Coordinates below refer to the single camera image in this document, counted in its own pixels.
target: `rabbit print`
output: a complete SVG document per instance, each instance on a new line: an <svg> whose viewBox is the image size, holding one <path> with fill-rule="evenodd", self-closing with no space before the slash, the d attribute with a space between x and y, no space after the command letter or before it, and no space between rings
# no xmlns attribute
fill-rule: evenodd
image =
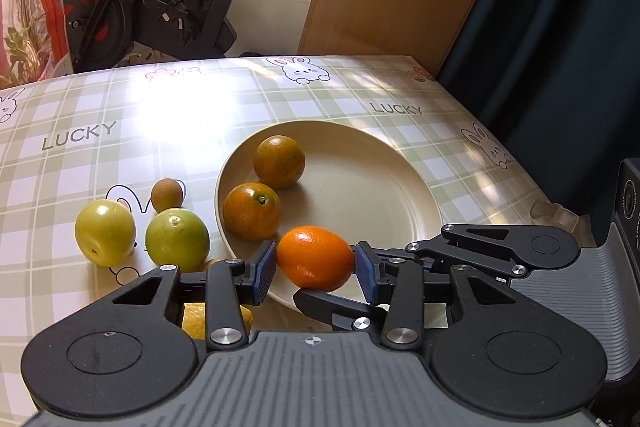
<svg viewBox="0 0 640 427"><path fill-rule="evenodd" d="M177 182L182 188L182 193L186 195L186 186L184 183L180 180L177 180ZM116 278L116 282L124 285L140 276L140 274L146 273L156 267L146 254L145 246L146 227L156 215L156 212L150 204L151 199L147 200L143 206L136 193L125 185L114 185L111 187L107 192L106 198L126 206L131 211L133 220L136 223L136 242L133 246L132 257L129 257L122 265L112 266L110 268Z"/></svg>
<svg viewBox="0 0 640 427"><path fill-rule="evenodd" d="M7 97L2 98L0 96L0 123L4 123L11 118L11 115L18 108L18 104L15 102L15 98L24 91L24 88L16 89L10 93Z"/></svg>
<svg viewBox="0 0 640 427"><path fill-rule="evenodd" d="M331 78L328 71L312 64L308 57L295 57L292 62L282 57L269 57L267 61L275 66L280 66L289 80L302 85L309 84L312 80L325 82Z"/></svg>
<svg viewBox="0 0 640 427"><path fill-rule="evenodd" d="M511 157L506 151L500 147L494 140L489 138L488 134L477 123L474 123L474 131L466 129L462 130L463 136L478 145L484 154L500 169L506 169L507 163L511 161Z"/></svg>

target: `plate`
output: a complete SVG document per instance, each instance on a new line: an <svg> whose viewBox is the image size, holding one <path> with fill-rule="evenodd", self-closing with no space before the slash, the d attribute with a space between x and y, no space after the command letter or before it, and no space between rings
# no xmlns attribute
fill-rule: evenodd
<svg viewBox="0 0 640 427"><path fill-rule="evenodd" d="M226 160L216 182L216 221L229 252L248 259L260 242L238 239L225 228L222 205L237 185L257 181L254 152L275 134L296 140L306 156L302 178L277 190L282 223L275 239L292 227L316 225L337 233L350 245L368 241L377 248L404 248L440 233L438 205L420 174L395 149L363 131L342 124L298 120L279 123L243 141ZM298 290L280 270L269 295L297 310ZM364 302L355 275L334 292Z"/></svg>

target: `blue gripper pad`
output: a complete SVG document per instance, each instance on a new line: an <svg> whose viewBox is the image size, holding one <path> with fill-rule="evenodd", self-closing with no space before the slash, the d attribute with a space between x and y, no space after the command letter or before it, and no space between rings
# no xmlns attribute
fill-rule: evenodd
<svg viewBox="0 0 640 427"><path fill-rule="evenodd" d="M369 304L376 304L378 299L378 284L376 283L376 272L369 256L364 248L358 243L354 248L356 277L364 299Z"/></svg>
<svg viewBox="0 0 640 427"><path fill-rule="evenodd" d="M259 259L252 259L255 262L254 300L257 304L264 302L273 275L276 273L276 243L274 241L270 243Z"/></svg>

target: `brownish orange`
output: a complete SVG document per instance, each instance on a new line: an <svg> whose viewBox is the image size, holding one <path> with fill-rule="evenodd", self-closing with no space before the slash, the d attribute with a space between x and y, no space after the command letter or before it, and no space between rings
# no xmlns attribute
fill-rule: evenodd
<svg viewBox="0 0 640 427"><path fill-rule="evenodd" d="M305 170L305 153L288 136L271 136L255 150L254 171L271 188L290 187Z"/></svg>
<svg viewBox="0 0 640 427"><path fill-rule="evenodd" d="M222 205L222 217L225 226L241 239L268 239L280 226L280 198L267 185L243 183L229 192Z"/></svg>
<svg viewBox="0 0 640 427"><path fill-rule="evenodd" d="M332 292L353 272L353 252L335 233L310 225L295 227L282 236L276 250L278 266L289 280L304 289Z"/></svg>

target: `table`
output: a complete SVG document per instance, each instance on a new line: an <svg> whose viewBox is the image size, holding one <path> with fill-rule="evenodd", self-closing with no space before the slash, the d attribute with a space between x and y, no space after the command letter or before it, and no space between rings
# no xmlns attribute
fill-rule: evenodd
<svg viewBox="0 0 640 427"><path fill-rule="evenodd" d="M228 257L214 216L216 178L228 154L270 124L329 120L385 141L430 186L445 223L529 224L534 200L546 200L410 57L133 66L0 96L0 426L34 412L19 370L29 339L135 277L133 268L152 267L141 247L160 178L184 183L184 207L209 229L210 257ZM138 229L133 261L113 272L89 263L73 232L82 206L107 195L129 203ZM302 320L273 301L266 310L290 327Z"/></svg>

